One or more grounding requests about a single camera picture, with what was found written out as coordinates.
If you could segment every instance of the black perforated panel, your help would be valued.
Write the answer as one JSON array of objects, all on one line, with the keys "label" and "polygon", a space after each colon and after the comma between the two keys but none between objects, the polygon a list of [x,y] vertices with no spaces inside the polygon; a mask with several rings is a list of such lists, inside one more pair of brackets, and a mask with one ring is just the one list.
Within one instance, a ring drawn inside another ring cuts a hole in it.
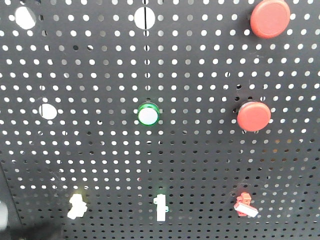
[{"label": "black perforated panel", "polygon": [[[0,158],[25,226],[61,223],[65,239],[319,239],[320,1],[287,0],[290,24],[269,40],[250,30],[259,0],[39,2],[0,1]],[[148,30],[134,21],[145,6]],[[248,99],[271,109],[259,132],[236,123]],[[137,121],[146,100],[162,112],[152,127]],[[244,191],[256,218],[233,210]],[[74,193],[88,212],[71,220]]]}]

